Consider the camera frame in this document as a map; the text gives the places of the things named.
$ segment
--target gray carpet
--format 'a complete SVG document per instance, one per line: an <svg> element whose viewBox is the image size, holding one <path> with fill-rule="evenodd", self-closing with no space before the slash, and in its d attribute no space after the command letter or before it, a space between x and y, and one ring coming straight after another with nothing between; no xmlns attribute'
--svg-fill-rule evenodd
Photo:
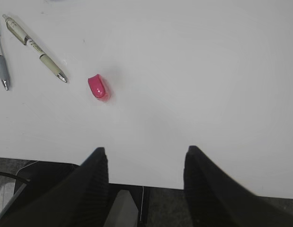
<svg viewBox="0 0 293 227"><path fill-rule="evenodd" d="M0 171L15 174L26 160L0 158ZM0 188L13 179L0 176ZM273 206L293 215L293 200L265 198ZM192 227L187 204L182 190L152 188L148 224L146 227Z"/></svg>

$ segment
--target white desk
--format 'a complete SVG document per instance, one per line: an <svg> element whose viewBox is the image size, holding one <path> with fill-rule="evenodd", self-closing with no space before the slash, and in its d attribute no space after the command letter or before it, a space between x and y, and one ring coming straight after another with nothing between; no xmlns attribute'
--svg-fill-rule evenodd
<svg viewBox="0 0 293 227"><path fill-rule="evenodd" d="M293 198L293 1L0 0L0 30L13 86L0 82L0 157L80 164L103 146L110 182L183 188L198 145L257 195Z"/></svg>

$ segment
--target pen tip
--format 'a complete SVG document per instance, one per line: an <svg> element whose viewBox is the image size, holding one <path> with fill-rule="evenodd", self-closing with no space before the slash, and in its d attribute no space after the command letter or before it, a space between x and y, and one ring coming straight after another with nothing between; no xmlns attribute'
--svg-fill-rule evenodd
<svg viewBox="0 0 293 227"><path fill-rule="evenodd" d="M8 91L9 90L9 84L8 84L8 82L6 80L2 80L1 82L2 82L2 84L4 86L4 88Z"/></svg>
<svg viewBox="0 0 293 227"><path fill-rule="evenodd" d="M62 80L64 83L67 83L67 79L66 79L66 76L61 72L61 73L58 73L57 77Z"/></svg>

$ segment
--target pen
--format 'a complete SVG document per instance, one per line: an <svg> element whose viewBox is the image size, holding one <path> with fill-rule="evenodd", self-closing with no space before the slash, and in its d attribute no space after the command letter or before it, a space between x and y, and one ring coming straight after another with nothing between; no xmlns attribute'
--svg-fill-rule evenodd
<svg viewBox="0 0 293 227"><path fill-rule="evenodd" d="M2 54L1 45L0 45L0 79L4 88L8 91L9 90L9 71Z"/></svg>
<svg viewBox="0 0 293 227"><path fill-rule="evenodd" d="M14 21L14 19L8 17L3 14L3 18L5 19L6 26L8 30L23 44L31 47L39 56L39 59L43 62L44 65L49 68L50 71L53 72L60 80L63 82L67 82L67 78L62 70L50 59L49 56L32 40L28 34Z"/></svg>

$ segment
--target cable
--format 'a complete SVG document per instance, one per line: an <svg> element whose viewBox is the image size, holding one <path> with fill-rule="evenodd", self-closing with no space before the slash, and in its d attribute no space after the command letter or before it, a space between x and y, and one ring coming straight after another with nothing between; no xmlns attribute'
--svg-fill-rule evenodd
<svg viewBox="0 0 293 227"><path fill-rule="evenodd" d="M8 173L5 173L5 172L0 172L0 176L7 176L7 177L10 177L10 178L14 178L16 180L19 180L22 183L29 184L29 181L27 181L26 179L24 179L22 177L19 177L19 176L16 176L16 175L13 175L13 174L8 174Z"/></svg>

